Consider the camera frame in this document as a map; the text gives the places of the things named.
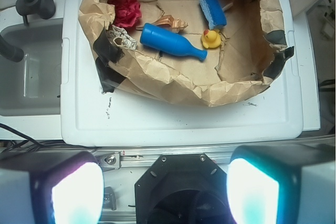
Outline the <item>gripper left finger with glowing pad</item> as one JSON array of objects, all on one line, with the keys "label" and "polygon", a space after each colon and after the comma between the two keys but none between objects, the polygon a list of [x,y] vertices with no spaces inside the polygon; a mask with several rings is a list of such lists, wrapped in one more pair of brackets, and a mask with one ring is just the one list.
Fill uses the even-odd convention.
[{"label": "gripper left finger with glowing pad", "polygon": [[1,223],[98,223],[103,191],[88,151],[1,154]]}]

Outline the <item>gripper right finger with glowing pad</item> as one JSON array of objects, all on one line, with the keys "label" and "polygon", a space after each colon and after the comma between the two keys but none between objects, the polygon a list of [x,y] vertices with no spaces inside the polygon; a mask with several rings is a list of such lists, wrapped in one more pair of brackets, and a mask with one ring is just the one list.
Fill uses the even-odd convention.
[{"label": "gripper right finger with glowing pad", "polygon": [[239,146],[226,186],[236,223],[335,223],[335,147]]}]

